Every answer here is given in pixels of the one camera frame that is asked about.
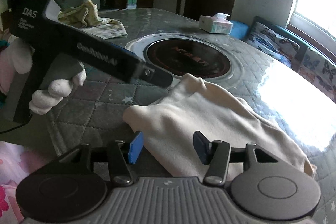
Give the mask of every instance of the tissue box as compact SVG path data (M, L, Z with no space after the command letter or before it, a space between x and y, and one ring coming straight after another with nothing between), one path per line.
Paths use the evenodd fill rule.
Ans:
M225 33L230 34L233 23L226 20L226 14L216 14L213 17L201 16L199 19L199 27L209 33Z

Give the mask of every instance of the gray quilted tablecloth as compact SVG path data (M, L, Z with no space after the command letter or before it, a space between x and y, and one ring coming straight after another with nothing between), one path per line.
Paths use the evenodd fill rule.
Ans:
M314 219L319 224L336 223L336 104L317 88L268 55L227 35L208 34L198 22L157 9L124 10L102 14L124 23L128 37L110 39L127 42L154 33L184 33L200 37L233 53L245 69L242 80L226 86L244 98L256 113L275 118L317 166L316 179L322 199ZM122 83L90 66L83 87L48 114L50 135L58 154L80 143L103 146L112 139L131 139L132 130L122 121L130 105L148 105L167 90L143 81ZM168 175L145 150L135 166L140 175Z

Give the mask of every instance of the sofa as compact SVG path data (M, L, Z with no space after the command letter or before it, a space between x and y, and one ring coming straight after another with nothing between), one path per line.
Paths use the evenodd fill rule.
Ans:
M336 103L336 64L313 45L259 16L251 26L231 22L231 36L279 60Z

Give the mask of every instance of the black cable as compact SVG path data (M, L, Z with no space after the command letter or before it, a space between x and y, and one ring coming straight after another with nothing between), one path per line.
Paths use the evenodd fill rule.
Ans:
M28 122L25 122L25 123L23 123L23 124L21 124L21 125L19 125L19 126L17 126L17 127L13 127L13 128L11 128L11 129L2 131L2 132L0 132L0 134L8 133L8 132L11 132L11 131L13 131L13 130L15 130L15 129L18 129L18 128L20 128L20 127L25 126L26 124L28 124L28 123L30 122L30 120L32 119L32 116L33 116L33 115L30 115L30 116L29 116Z

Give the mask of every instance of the gray ribbed panel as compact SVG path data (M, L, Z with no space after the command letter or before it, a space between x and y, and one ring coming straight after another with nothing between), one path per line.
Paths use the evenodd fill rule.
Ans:
M136 185L115 189L91 215L67 224L229 223L270 222L244 214L222 189L204 186L198 178L140 178ZM314 222L307 218L296 223ZM26 219L22 224L42 223Z

